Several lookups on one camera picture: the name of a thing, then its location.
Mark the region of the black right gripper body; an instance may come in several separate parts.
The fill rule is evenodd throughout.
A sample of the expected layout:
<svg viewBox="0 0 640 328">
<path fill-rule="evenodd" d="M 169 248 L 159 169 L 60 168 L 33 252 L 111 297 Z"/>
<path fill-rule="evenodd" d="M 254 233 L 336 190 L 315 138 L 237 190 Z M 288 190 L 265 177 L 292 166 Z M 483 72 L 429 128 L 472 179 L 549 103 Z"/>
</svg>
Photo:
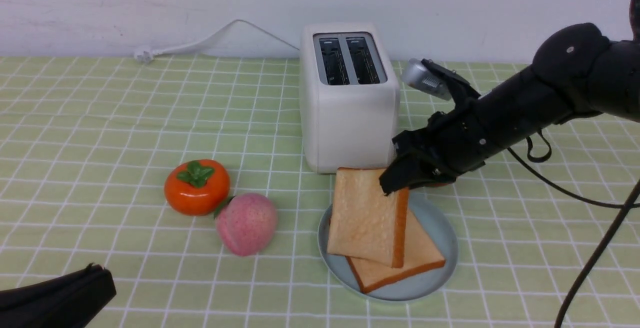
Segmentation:
<svg viewBox="0 0 640 328">
<path fill-rule="evenodd" d="M 506 148 L 506 100 L 467 98 L 449 113 L 438 111 L 417 132 L 419 167 L 428 178 L 454 179 L 484 166 Z"/>
</svg>

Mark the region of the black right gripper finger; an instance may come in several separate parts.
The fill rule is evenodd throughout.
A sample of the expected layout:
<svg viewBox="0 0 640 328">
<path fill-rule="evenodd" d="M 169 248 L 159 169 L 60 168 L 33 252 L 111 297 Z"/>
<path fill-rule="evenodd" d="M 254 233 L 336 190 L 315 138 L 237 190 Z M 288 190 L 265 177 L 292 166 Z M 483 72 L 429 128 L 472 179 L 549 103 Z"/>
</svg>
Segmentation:
<svg viewBox="0 0 640 328">
<path fill-rule="evenodd" d="M 427 129 L 403 130 L 391 141 L 395 151 L 394 161 L 429 161 L 431 158 L 431 134 Z"/>
<path fill-rule="evenodd" d="M 379 177 L 379 184 L 388 196 L 403 189 L 425 188 L 427 182 L 438 182 L 433 175 L 434 167 L 427 162 L 410 160 L 393 161 Z"/>
</svg>

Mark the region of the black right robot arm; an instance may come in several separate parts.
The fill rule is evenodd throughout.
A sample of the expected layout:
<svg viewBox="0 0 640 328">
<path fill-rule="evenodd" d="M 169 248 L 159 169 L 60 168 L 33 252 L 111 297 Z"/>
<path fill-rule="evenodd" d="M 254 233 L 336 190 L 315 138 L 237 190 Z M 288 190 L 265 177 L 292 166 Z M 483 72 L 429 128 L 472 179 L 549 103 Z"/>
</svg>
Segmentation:
<svg viewBox="0 0 640 328">
<path fill-rule="evenodd" d="M 379 177 L 389 195 L 438 187 L 478 170 L 487 159 L 550 125 L 608 114 L 639 121 L 639 0 L 630 0 L 632 39 L 614 41 L 594 23 L 549 36 L 532 63 L 487 94 L 430 59 L 410 59 L 401 80 L 454 109 L 392 139 L 395 158 Z"/>
</svg>

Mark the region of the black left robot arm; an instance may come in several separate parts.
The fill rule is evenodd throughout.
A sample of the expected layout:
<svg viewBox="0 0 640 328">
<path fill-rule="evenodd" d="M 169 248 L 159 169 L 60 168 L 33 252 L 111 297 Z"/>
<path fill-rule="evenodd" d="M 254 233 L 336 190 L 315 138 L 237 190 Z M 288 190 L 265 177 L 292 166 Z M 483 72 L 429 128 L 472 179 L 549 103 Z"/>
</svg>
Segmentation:
<svg viewBox="0 0 640 328">
<path fill-rule="evenodd" d="M 85 328 L 116 296 L 109 269 L 86 268 L 0 292 L 2 328 Z"/>
</svg>

